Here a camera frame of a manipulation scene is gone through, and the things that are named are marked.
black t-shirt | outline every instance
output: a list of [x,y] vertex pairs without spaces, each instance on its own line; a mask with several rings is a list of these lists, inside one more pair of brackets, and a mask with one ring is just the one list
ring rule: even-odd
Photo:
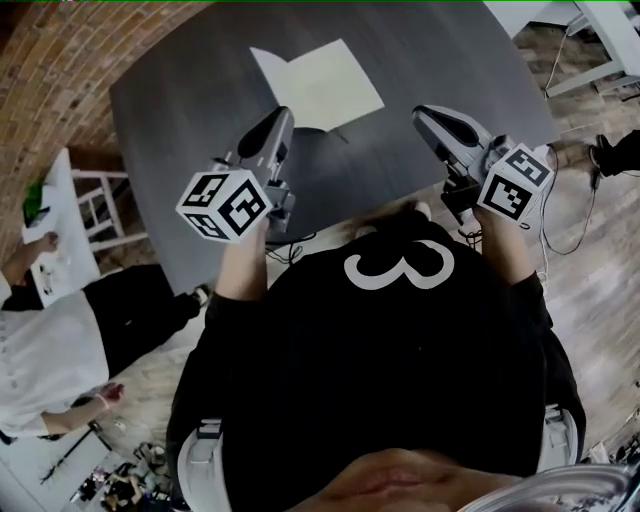
[[223,418],[234,512],[286,510],[387,448],[533,474],[552,403],[582,443],[584,411],[537,276],[506,285],[421,215],[305,256],[261,302],[214,298],[174,400],[172,469],[208,417]]

green object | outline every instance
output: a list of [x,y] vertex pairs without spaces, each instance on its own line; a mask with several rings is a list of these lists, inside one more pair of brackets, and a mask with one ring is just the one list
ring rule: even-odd
[[40,215],[42,206],[42,182],[34,183],[27,189],[27,196],[22,202],[24,225],[30,227]]

table leg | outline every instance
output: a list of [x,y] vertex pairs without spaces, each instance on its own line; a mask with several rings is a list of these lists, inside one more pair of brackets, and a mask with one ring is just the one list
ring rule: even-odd
[[613,73],[618,73],[619,71],[623,71],[622,65],[619,62],[612,60],[611,62],[607,62],[606,64],[602,64],[601,66],[571,77],[558,85],[554,85],[547,89],[547,95],[550,98],[553,98],[554,96],[558,96],[558,94],[563,94],[571,89],[590,84],[595,80],[612,75]]

bracelet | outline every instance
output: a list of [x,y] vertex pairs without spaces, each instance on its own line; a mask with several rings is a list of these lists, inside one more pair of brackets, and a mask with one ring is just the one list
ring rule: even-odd
[[98,393],[96,395],[100,400],[102,400],[102,403],[104,404],[104,406],[107,408],[107,411],[109,409],[111,409],[111,406],[109,405],[109,402],[107,402],[107,399],[105,397],[103,397],[100,393]]

red brick wall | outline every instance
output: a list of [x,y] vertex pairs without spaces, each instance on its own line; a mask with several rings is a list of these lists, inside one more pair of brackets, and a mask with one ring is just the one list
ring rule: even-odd
[[0,258],[60,148],[117,151],[109,87],[207,3],[34,3],[0,55]]

